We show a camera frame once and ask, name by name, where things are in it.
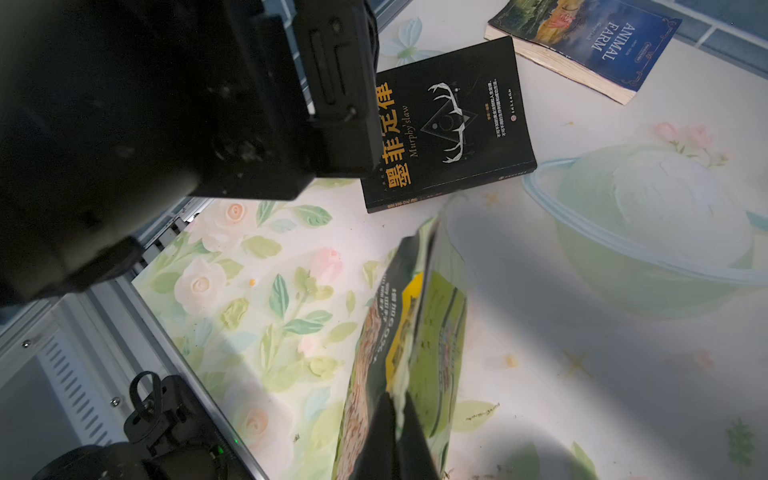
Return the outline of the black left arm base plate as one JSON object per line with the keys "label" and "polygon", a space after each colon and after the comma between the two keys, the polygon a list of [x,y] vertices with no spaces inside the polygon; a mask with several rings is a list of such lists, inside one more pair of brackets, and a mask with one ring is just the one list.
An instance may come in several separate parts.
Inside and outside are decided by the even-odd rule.
{"label": "black left arm base plate", "polygon": [[36,479],[252,479],[187,382],[139,373],[129,386],[134,411],[125,442],[78,447],[42,467]]}

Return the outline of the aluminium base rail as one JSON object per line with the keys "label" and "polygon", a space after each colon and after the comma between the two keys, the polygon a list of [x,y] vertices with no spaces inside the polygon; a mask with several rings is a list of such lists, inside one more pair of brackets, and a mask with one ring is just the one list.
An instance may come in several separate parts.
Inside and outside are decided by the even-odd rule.
{"label": "aluminium base rail", "polygon": [[168,251],[205,198],[183,199],[142,227],[140,260],[114,280],[1,312],[1,476],[29,479],[80,446],[125,439],[131,380],[144,370],[181,376],[246,470],[265,473],[132,280]]}

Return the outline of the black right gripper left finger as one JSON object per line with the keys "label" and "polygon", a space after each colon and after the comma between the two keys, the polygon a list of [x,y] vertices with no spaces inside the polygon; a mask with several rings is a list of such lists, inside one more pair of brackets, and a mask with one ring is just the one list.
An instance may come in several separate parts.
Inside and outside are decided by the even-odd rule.
{"label": "black right gripper left finger", "polygon": [[396,477],[395,412],[388,394],[382,394],[351,479],[392,480]]}

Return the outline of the blue Animal Farm book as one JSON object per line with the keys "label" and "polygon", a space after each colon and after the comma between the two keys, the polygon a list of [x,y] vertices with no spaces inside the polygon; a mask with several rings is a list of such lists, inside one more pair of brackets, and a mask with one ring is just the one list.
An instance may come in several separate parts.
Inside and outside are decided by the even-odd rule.
{"label": "blue Animal Farm book", "polygon": [[515,53],[615,102],[629,103],[682,20],[629,1],[523,0],[488,21]]}

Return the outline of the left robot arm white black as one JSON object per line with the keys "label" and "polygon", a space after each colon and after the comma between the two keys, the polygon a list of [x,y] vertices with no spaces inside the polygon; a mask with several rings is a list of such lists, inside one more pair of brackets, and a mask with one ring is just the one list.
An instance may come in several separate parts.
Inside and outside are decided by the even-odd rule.
{"label": "left robot arm white black", "polygon": [[365,1],[5,1],[1,303],[81,292],[185,197],[292,200],[382,153]]}

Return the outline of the green oats bag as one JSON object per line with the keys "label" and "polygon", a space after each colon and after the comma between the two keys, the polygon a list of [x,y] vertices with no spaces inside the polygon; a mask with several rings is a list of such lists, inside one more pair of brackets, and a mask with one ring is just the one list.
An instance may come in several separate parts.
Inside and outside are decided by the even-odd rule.
{"label": "green oats bag", "polygon": [[388,394],[401,437],[409,394],[438,475],[443,472],[462,368],[468,310],[465,262],[442,217],[404,238],[366,314],[332,468],[351,479],[374,411]]}

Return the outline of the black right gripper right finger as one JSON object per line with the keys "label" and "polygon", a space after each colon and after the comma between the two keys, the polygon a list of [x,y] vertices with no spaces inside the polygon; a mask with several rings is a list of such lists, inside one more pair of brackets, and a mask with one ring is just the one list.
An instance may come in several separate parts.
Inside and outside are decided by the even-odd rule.
{"label": "black right gripper right finger", "polygon": [[438,471],[421,429],[413,401],[406,395],[401,437],[396,441],[395,478],[401,480],[438,480]]}

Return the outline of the floral printed table mat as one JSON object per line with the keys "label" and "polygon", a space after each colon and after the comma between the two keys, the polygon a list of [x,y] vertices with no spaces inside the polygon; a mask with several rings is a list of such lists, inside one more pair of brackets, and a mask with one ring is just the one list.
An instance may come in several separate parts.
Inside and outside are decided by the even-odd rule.
{"label": "floral printed table mat", "polygon": [[134,287],[271,479],[330,479],[401,239],[467,268],[446,479],[767,475],[767,81],[680,41],[617,104],[518,63],[537,170],[368,214],[211,202]]}

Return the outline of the black Murphy's law book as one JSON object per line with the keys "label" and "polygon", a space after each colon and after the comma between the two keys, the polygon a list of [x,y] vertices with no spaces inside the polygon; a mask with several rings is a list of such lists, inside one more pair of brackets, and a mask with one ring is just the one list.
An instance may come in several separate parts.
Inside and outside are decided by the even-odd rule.
{"label": "black Murphy's law book", "polygon": [[533,172],[512,38],[383,71],[383,154],[362,179],[375,213]]}

